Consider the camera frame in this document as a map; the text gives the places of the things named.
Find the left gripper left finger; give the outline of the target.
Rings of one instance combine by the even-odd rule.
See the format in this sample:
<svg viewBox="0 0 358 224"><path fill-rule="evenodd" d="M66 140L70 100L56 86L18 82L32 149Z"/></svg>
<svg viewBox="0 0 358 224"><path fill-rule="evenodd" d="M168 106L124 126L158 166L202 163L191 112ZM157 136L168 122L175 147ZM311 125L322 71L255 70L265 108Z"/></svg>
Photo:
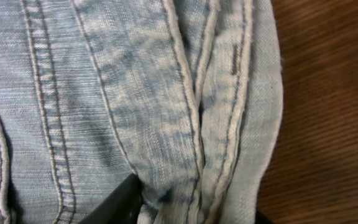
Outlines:
<svg viewBox="0 0 358 224"><path fill-rule="evenodd" d="M136 224L143 203L141 189L138 176L129 175L80 224Z"/></svg>

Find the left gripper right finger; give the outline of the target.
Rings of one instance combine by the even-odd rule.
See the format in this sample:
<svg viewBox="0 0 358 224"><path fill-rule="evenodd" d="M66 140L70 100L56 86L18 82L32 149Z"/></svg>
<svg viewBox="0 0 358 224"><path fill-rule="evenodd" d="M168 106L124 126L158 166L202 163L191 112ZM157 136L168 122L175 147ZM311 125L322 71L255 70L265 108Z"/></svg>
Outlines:
<svg viewBox="0 0 358 224"><path fill-rule="evenodd" d="M274 222L257 210L255 213L255 224L274 224Z"/></svg>

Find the light blue denim shorts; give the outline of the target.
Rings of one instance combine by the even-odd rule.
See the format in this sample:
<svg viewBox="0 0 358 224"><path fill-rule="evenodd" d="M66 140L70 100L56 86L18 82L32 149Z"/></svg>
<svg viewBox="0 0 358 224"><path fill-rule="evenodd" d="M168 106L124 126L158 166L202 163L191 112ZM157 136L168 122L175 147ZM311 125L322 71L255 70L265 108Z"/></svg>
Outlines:
<svg viewBox="0 0 358 224"><path fill-rule="evenodd" d="M282 109L268 0L0 0L0 223L254 223Z"/></svg>

